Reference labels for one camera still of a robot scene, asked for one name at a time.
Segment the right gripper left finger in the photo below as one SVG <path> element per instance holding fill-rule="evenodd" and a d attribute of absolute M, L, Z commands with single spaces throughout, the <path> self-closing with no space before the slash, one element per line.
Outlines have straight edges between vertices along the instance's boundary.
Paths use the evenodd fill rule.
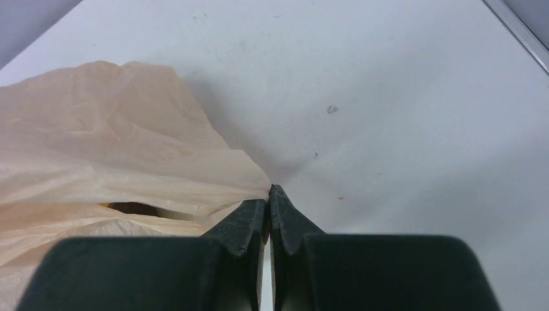
<path fill-rule="evenodd" d="M 247 200 L 199 237 L 58 242 L 18 310 L 257 310 L 266 202 Z"/>

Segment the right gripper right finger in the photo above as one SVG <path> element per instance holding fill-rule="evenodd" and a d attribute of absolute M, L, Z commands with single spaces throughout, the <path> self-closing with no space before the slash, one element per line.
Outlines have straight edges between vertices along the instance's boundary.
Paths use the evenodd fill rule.
<path fill-rule="evenodd" d="M 324 232 L 283 188 L 269 192 L 275 310 L 499 310 L 462 240 Z"/>

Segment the beige plastic bag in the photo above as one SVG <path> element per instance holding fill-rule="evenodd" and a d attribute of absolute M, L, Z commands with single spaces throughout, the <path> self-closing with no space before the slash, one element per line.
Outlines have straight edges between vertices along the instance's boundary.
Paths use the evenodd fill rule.
<path fill-rule="evenodd" d="M 76 236 L 198 236 L 271 183 L 174 69 L 97 61 L 1 88 L 1 309 Z"/>

